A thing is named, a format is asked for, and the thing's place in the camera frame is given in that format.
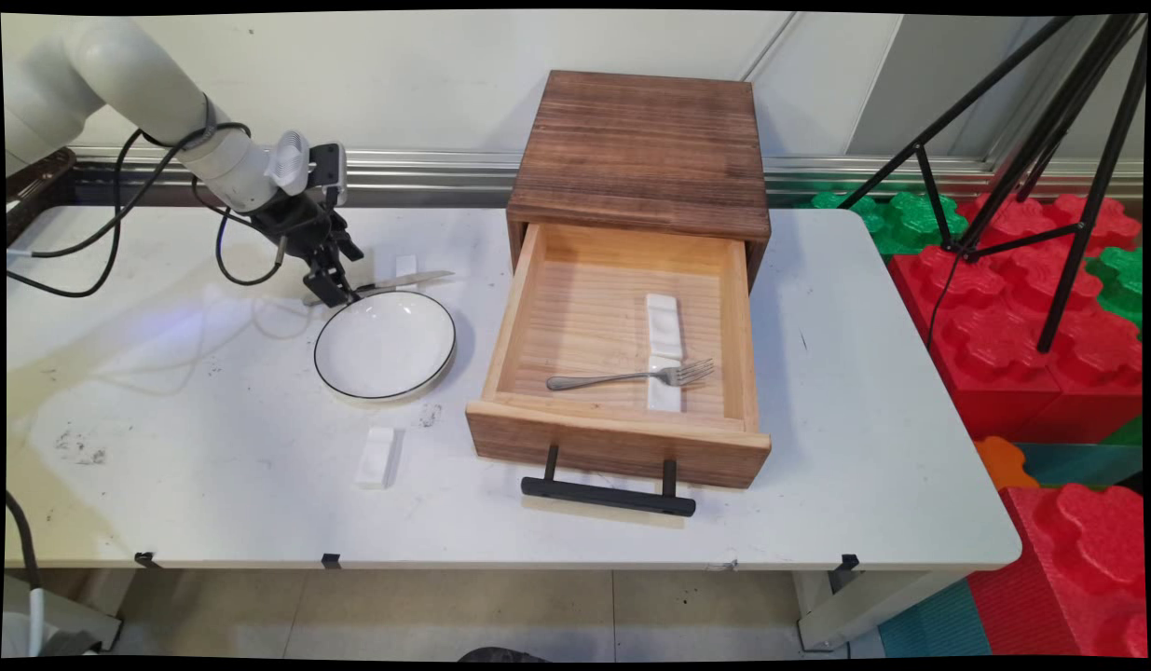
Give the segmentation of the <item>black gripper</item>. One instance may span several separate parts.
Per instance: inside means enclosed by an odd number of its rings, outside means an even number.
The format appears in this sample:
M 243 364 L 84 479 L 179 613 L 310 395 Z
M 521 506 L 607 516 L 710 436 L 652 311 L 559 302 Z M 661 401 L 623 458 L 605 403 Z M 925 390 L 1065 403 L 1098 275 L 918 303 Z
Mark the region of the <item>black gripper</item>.
M 350 237 L 348 222 L 334 209 L 337 204 L 337 190 L 325 191 L 323 203 L 310 195 L 279 192 L 250 212 L 250 226 L 256 232 L 274 243 L 285 241 L 285 254 L 307 264 L 303 283 L 312 293 L 308 306 L 321 303 L 336 308 L 355 302 L 345 262 L 358 262 L 363 251 Z

